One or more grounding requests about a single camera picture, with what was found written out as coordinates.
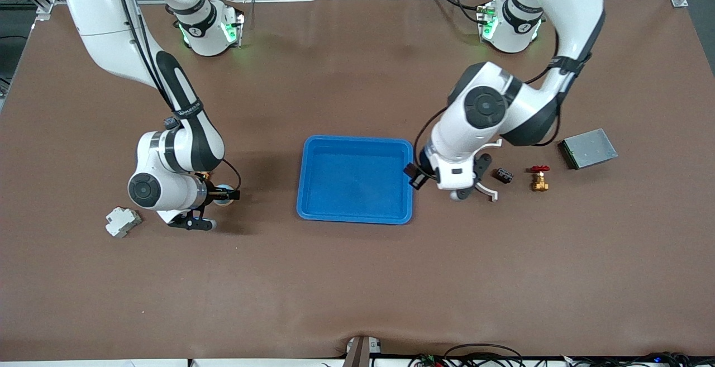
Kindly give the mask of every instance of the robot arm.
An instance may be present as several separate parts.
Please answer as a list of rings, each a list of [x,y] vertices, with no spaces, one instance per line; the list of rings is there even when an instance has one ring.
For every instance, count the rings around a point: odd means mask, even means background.
[[[559,34],[559,51],[549,64],[544,84],[534,89],[489,62],[467,68],[420,156],[418,169],[434,178],[438,188],[456,191],[473,187],[475,155],[494,135],[515,146],[543,140],[575,77],[590,58],[603,25],[603,0],[538,1]],[[424,179],[416,174],[412,177],[413,186],[419,188]]]
[[[67,0],[84,46],[106,71],[156,88],[174,118],[164,132],[148,132],[136,151],[128,193],[141,207],[158,211],[171,226],[209,230],[202,216],[213,200],[237,199],[238,192],[214,187],[207,173],[224,158],[221,136],[176,58],[146,30],[136,0]]]

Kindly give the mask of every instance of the metallic rectangular box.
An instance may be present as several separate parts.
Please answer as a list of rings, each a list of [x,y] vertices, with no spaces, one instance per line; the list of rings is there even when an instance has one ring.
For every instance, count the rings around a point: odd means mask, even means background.
[[[618,157],[602,128],[566,138],[561,142],[570,166],[576,170]]]

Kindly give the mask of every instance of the white connector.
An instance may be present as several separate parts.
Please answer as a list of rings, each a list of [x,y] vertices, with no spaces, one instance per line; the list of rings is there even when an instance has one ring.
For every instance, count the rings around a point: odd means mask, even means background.
[[[141,217],[131,209],[116,207],[107,215],[107,232],[116,238],[122,238],[136,225],[141,223]]]

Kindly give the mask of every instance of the blue tray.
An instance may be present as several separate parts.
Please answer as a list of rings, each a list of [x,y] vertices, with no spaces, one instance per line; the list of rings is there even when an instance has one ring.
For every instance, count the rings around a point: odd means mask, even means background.
[[[403,225],[412,217],[406,140],[314,135],[303,148],[296,209],[303,219]]]

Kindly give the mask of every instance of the brown tabletop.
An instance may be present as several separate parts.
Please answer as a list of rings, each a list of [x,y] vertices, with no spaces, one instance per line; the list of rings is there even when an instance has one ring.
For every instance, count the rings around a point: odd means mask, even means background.
[[[244,179],[214,232],[153,212],[104,230],[140,136],[169,115],[107,74],[67,8],[33,31],[0,117],[0,359],[324,357],[348,337],[384,351],[495,342],[526,355],[715,352],[713,76],[687,11],[606,0],[603,33],[564,104],[560,138],[604,128],[619,158],[568,170],[554,145],[490,153],[515,173],[490,203],[434,184],[404,226],[308,222],[295,211],[311,135],[412,140],[465,67],[528,79],[554,32],[499,54],[429,0],[258,3],[245,47],[202,58],[145,7]],[[549,164],[548,192],[526,168]],[[220,166],[216,181],[234,182]]]

